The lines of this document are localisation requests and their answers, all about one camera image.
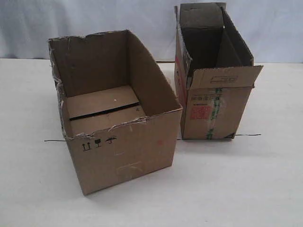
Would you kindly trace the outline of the torn cardboard box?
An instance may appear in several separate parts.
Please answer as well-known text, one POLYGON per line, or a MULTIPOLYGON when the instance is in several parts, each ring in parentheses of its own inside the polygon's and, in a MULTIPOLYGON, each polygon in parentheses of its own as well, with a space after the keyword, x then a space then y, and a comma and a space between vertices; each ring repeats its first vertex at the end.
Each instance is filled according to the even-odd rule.
POLYGON ((182 106, 129 30, 48 40, 62 134, 85 195, 172 165, 182 106))

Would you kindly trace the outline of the thin black line marker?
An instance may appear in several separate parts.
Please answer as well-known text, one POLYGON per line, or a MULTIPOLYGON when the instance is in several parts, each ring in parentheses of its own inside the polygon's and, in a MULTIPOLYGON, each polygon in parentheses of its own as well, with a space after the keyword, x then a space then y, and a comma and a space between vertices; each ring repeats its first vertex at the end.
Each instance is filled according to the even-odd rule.
MULTIPOLYGON (((256 133, 256 134, 235 134, 236 136, 261 136, 261 133, 256 133)), ((65 142, 65 140, 43 140, 43 142, 65 142)))

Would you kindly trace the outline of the tall cardboard box with tape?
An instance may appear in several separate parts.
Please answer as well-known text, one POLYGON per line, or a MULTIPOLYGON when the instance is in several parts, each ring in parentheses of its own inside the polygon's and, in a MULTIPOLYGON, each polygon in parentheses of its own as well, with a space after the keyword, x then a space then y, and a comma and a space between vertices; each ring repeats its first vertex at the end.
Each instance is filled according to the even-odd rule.
POLYGON ((224 2, 183 3, 175 15, 182 138, 231 140, 262 66, 254 64, 224 2))

